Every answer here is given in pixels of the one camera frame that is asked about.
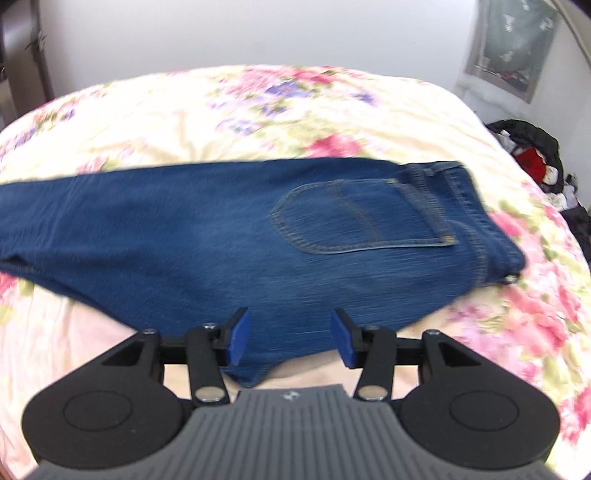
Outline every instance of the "logo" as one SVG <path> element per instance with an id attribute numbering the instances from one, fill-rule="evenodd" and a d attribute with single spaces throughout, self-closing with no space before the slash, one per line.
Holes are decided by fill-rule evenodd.
<path id="1" fill-rule="evenodd" d="M 289 392 L 284 393 L 282 395 L 282 397 L 286 400 L 294 401 L 294 400 L 297 400 L 298 398 L 300 398 L 300 394 L 298 392 L 290 390 Z"/>

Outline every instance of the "red cloth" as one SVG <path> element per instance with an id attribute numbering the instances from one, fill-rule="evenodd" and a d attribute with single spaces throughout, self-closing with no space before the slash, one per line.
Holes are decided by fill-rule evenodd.
<path id="1" fill-rule="evenodd" d="M 546 163 L 544 162 L 544 157 L 534 147 L 528 148 L 523 153 L 520 153 L 515 159 L 537 184 L 542 183 L 546 175 Z"/>

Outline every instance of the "belt loop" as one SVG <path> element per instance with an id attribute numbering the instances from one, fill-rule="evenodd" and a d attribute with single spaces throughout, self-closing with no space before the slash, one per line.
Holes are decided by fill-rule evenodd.
<path id="1" fill-rule="evenodd" d="M 407 165 L 407 171 L 409 173 L 411 183 L 422 192 L 428 192 L 425 171 L 422 166 L 416 163 L 409 163 Z"/>

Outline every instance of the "bed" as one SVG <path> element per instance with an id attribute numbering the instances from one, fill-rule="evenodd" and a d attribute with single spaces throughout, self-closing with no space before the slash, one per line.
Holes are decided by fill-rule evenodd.
<path id="1" fill-rule="evenodd" d="M 566 479 L 591 470 L 589 267 L 558 211 L 457 97 L 414 79 L 338 67 L 229 66 L 155 74 L 67 95 L 0 134 L 0 182 L 225 160 L 367 157 L 456 160 L 486 210 L 523 250 L 507 286 L 479 288 L 401 335 L 438 328 L 543 390 L 561 416 L 548 464 Z M 0 274 L 0 461 L 23 478 L 35 462 L 20 430 L 40 389 L 133 331 L 80 303 Z M 358 372 L 336 352 L 296 359 L 260 386 L 341 383 Z M 229 382 L 236 393 L 238 386 Z M 417 384 L 400 368 L 395 395 Z M 188 396 L 186 370 L 165 385 Z"/>

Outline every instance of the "white wall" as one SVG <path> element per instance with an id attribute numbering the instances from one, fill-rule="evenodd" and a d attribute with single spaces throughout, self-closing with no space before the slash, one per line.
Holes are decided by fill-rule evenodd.
<path id="1" fill-rule="evenodd" d="M 476 0 L 43 0 L 58 95 L 223 64 L 340 65 L 452 89 Z"/>
<path id="2" fill-rule="evenodd" d="M 462 74 L 455 91 L 486 123 L 522 118 L 556 137 L 565 171 L 579 177 L 579 200 L 591 206 L 591 69 L 564 21 L 558 22 L 531 104 Z"/>

